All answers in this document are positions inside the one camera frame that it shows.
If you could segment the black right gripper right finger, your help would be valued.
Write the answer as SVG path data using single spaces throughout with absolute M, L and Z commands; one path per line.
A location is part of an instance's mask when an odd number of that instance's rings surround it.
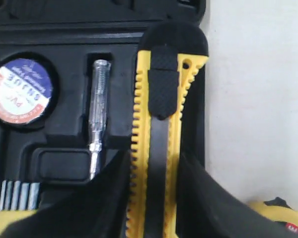
M 188 154 L 179 162 L 177 210 L 181 238 L 298 238 L 232 196 Z

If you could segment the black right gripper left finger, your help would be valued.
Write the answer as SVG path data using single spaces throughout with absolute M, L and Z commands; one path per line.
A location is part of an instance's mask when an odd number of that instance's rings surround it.
M 6 238 L 119 238 L 129 196 L 130 152 L 118 151 L 91 182 L 12 223 Z

